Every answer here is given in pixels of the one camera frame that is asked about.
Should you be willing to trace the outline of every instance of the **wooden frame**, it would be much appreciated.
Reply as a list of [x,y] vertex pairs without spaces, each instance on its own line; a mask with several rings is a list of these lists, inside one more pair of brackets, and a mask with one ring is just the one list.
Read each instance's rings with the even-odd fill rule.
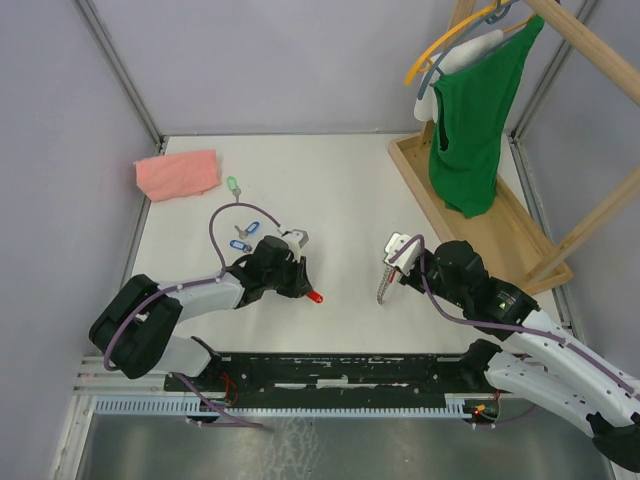
[[[554,0],[525,1],[640,106],[637,70]],[[471,15],[475,3],[475,0],[457,0],[449,28]],[[446,209],[430,184],[428,168],[433,126],[433,122],[426,122],[421,132],[391,142],[389,154],[398,170],[440,240],[469,241],[492,275],[515,283],[530,294],[570,280],[573,272],[565,259],[640,192],[640,167],[637,167],[557,246],[551,244],[500,177],[494,205],[484,215],[465,219],[460,213]]]

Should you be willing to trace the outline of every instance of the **white table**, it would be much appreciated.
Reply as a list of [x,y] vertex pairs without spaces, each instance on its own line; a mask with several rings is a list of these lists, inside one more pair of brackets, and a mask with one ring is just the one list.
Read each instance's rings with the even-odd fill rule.
[[[200,336],[221,351],[262,352],[461,353],[484,337],[441,318],[426,296],[408,287],[392,285],[385,305],[376,302],[383,248],[393,232],[422,233],[431,250],[440,243],[387,153],[397,136],[171,137],[166,153],[216,149],[223,184],[201,196],[152,204],[134,273],[177,282],[216,272],[208,222],[216,208],[234,200],[224,182],[233,175],[243,202],[309,233],[303,254],[310,281],[324,296],[317,305],[268,292],[248,307],[183,322],[176,334]],[[506,137],[500,173],[524,203]],[[215,232],[227,263],[241,255],[228,246],[237,238],[233,225],[254,220],[261,224],[255,246],[256,235],[275,234],[266,218],[243,208],[220,215]],[[551,292],[536,298],[558,317]]]

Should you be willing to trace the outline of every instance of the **white cloth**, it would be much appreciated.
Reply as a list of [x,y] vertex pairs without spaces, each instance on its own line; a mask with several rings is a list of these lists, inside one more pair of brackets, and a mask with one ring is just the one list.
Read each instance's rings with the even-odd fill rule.
[[[459,72],[488,51],[497,47],[500,42],[502,42],[503,38],[504,33],[502,33],[502,30],[493,30],[469,40],[468,42],[453,48],[438,67],[444,73]],[[435,62],[439,56],[440,54],[434,55],[431,57],[431,60]],[[427,73],[428,72],[425,72],[424,75],[422,75],[422,79],[420,80],[421,84]],[[429,83],[435,83],[439,78],[440,73],[436,70]],[[436,101],[436,94],[431,85],[427,86],[427,89],[422,96],[422,100],[416,99],[416,105],[413,108],[413,115],[421,122],[426,122],[428,120],[433,120],[434,122],[438,121],[438,102]]]

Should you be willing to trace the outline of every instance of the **wooden tray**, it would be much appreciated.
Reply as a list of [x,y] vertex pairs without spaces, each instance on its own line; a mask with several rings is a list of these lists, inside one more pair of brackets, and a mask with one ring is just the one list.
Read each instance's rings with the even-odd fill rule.
[[468,241],[482,256],[491,275],[517,285],[530,295],[561,285],[573,277],[573,272],[563,262],[547,278],[527,283],[526,274],[553,246],[511,189],[498,176],[496,199],[489,211],[465,218],[446,208],[434,191],[429,181],[431,142],[422,148],[419,144],[419,133],[393,140],[389,144],[389,154],[440,240]]

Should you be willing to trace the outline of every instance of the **red gripper tip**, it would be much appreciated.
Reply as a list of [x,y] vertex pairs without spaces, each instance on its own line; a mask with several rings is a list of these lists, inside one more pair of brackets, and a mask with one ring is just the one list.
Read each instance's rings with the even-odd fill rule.
[[309,297],[311,300],[313,300],[316,303],[324,302],[324,298],[318,292],[309,292],[307,293],[307,297]]

